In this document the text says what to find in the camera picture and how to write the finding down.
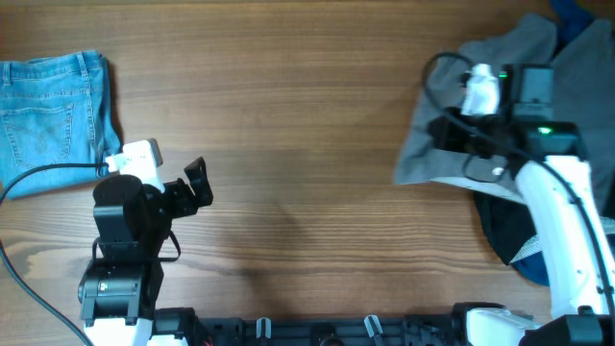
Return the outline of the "grey shorts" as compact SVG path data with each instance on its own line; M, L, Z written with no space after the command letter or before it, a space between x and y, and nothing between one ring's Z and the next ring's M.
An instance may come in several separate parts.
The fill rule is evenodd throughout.
M562 49L556 47L555 24L538 14L524 16L510 32L475 40L458 49L474 62L493 70L516 62L547 63L553 67L553 110L557 121L574 122L586 145L597 208L608 215L614 205L614 32L607 19L594 20ZM523 199L509 176L496 179L493 169L504 158L473 159L436 149L428 125L439 115L420 97L410 131L394 171L397 185L439 182L467 187L514 202Z

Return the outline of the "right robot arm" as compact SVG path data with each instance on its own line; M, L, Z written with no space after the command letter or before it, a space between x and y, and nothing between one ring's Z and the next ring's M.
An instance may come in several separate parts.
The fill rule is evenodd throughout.
M552 321L535 324L505 308L462 314L467 345L611 345L614 259L596 209L591 167L577 126L555 122L554 71L508 64L493 74L474 64L460 108L445 108L422 76L424 93L448 123L444 150L506 158L529 209L546 265Z

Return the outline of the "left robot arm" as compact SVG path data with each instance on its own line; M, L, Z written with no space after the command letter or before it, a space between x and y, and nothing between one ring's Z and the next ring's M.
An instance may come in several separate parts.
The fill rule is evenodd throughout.
M94 346L210 345L213 337L192 308L158 309L168 261L160 255L177 218L213 200L206 163L189 164L184 179L162 188L116 175L93 190L98 237L78 287L84 332Z

